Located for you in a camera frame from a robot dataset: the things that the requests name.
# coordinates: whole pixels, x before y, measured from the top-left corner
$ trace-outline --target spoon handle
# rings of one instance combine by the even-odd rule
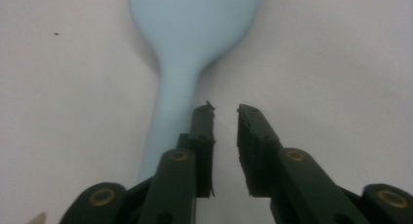
[[[179,135],[189,132],[191,124],[198,75],[176,72],[173,67],[163,67],[162,71],[140,160],[139,182],[155,174],[162,154],[176,147]]]

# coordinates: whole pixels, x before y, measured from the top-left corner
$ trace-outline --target spoon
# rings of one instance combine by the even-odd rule
[[[161,66],[138,180],[189,131],[200,73],[244,38],[259,0],[129,0],[131,15]]]

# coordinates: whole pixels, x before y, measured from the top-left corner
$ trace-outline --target plastic spoon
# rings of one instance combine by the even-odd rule
[[[138,180],[188,132],[198,77],[252,25],[259,0],[129,0],[139,31],[161,65],[161,80]]]

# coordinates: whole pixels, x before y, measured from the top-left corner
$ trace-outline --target light blue spoon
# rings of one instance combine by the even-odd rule
[[[161,65],[161,82],[138,180],[189,131],[198,77],[244,38],[259,0],[129,0],[139,31]]]

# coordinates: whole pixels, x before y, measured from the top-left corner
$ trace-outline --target white background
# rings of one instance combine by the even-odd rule
[[[216,197],[198,201],[197,223],[274,223],[245,188],[240,103],[337,184],[413,194],[412,3],[262,0],[247,37],[200,79],[196,105],[216,107]],[[42,211],[57,223],[91,185],[131,188],[157,66],[127,0],[0,0],[0,223]]]

